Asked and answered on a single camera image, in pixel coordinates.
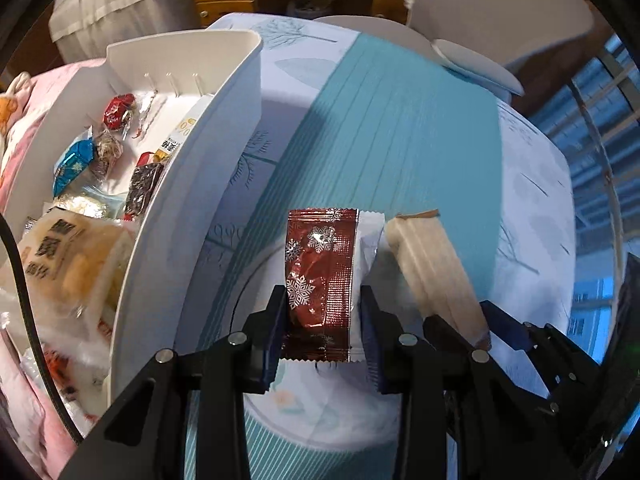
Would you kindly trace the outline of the beige snack bar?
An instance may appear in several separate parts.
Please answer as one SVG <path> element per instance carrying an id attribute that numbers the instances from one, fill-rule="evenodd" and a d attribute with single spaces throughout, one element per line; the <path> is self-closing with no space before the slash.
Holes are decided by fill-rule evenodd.
<path id="1" fill-rule="evenodd" d="M 488 351 L 485 315 L 438 212 L 397 216 L 385 237 L 421 315 L 440 316 L 472 347 Z"/>

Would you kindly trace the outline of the red snowflake cookie packet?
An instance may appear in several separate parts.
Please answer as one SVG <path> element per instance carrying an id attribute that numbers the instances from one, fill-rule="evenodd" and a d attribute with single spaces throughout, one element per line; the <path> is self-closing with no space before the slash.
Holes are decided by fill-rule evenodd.
<path id="1" fill-rule="evenodd" d="M 360 287 L 383 234 L 382 212 L 306 208 L 288 213 L 284 278 L 288 360 L 355 363 L 364 359 Z"/>

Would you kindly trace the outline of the orange pastry snack bag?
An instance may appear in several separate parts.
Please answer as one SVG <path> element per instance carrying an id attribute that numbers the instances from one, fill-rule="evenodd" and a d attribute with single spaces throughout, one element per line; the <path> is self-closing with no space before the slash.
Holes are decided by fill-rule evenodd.
<path id="1" fill-rule="evenodd" d="M 134 237 L 118 221 L 52 209 L 18 243 L 34 312 L 98 318 Z"/>

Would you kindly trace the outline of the blue snack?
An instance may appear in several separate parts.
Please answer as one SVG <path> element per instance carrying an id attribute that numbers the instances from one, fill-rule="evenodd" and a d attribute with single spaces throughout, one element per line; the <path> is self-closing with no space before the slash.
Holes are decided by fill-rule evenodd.
<path id="1" fill-rule="evenodd" d="M 70 145 L 53 166 L 52 196 L 57 198 L 94 159 L 93 128 L 85 129 L 70 142 Z"/>

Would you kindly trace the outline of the red white snack bag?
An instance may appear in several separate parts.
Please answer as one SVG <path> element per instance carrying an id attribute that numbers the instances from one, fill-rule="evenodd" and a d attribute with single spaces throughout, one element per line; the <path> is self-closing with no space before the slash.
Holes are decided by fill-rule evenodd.
<path id="1" fill-rule="evenodd" d="M 49 372 L 84 434 L 106 411 L 115 314 L 112 304 L 104 304 L 98 316 L 81 308 L 64 312 L 50 301 L 34 305 Z"/>

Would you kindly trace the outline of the patterned teal tablecloth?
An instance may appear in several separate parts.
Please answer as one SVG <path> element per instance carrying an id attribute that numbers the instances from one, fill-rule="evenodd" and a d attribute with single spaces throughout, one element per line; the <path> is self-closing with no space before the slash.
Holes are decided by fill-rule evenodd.
<path id="1" fill-rule="evenodd" d="M 492 93 L 354 30 L 232 13 L 209 29 L 262 37 L 262 119 L 208 228 L 176 346 L 239 330 L 283 283 L 286 214 L 438 209 L 479 300 L 566 333 L 574 200 L 561 151 Z M 364 363 L 283 361 L 245 399 L 252 479 L 389 479 L 397 396 Z"/>

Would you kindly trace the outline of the dark brown snack packet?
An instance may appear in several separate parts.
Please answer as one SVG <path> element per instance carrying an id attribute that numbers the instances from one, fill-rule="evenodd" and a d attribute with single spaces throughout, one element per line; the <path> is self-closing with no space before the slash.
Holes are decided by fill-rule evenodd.
<path id="1" fill-rule="evenodd" d="M 163 162 L 154 153 L 144 152 L 140 155 L 130 179 L 122 218 L 132 221 L 144 214 L 163 170 Z"/>

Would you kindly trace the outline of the white storage bin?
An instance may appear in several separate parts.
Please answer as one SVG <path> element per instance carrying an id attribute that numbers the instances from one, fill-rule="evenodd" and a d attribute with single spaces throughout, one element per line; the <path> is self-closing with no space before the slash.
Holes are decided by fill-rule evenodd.
<path id="1" fill-rule="evenodd" d="M 39 217 L 52 198 L 54 163 L 113 96 L 154 91 L 164 99 L 114 171 L 119 193 L 139 156 L 155 152 L 201 96 L 214 96 L 169 157 L 140 223 L 115 318 L 107 405 L 155 351 L 174 342 L 204 238 L 262 116 L 260 52 L 262 38 L 248 29 L 184 30 L 112 44 L 102 64 L 70 78 L 17 171 L 4 216 L 21 235 L 26 220 Z"/>

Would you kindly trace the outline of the metal window grille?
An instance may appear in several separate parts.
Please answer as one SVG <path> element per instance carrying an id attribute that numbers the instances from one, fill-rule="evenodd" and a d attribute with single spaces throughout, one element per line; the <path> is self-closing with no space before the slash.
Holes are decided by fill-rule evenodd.
<path id="1" fill-rule="evenodd" d="M 573 185 L 576 270 L 567 335 L 604 358 L 626 259 L 639 251 L 639 69 L 612 36 L 532 116 Z"/>

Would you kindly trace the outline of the orange oat bar packet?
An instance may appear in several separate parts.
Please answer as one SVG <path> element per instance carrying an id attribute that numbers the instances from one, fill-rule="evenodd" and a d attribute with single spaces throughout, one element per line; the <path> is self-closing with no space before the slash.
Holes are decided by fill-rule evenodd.
<path id="1" fill-rule="evenodd" d="M 188 135 L 191 133 L 195 125 L 198 123 L 206 108 L 209 106 L 210 102 L 213 101 L 214 96 L 212 94 L 206 94 L 205 96 L 201 96 L 198 99 L 190 110 L 186 113 L 178 125 L 175 126 L 171 130 L 171 133 L 168 134 L 168 137 L 163 140 L 160 147 L 154 152 L 153 160 L 154 162 L 163 162 L 165 159 L 168 159 L 175 151 L 180 148 L 183 142 L 186 140 Z"/>

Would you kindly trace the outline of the grey office chair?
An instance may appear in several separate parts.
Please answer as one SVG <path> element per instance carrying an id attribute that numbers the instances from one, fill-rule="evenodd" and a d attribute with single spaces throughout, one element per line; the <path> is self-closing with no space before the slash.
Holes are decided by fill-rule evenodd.
<path id="1" fill-rule="evenodd" d="M 584 0 L 402 0 L 406 24 L 330 15 L 341 26 L 405 47 L 491 91 L 525 92 L 515 76 L 531 56 L 585 36 L 594 18 Z"/>

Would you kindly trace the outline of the red foil candy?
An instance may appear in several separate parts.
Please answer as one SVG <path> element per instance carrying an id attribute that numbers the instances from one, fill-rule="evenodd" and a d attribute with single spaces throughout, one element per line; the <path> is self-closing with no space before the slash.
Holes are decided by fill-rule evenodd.
<path id="1" fill-rule="evenodd" d="M 125 123 L 125 114 L 131 110 L 135 99 L 132 93 L 114 96 L 105 107 L 102 119 L 103 125 L 111 131 L 120 130 Z"/>

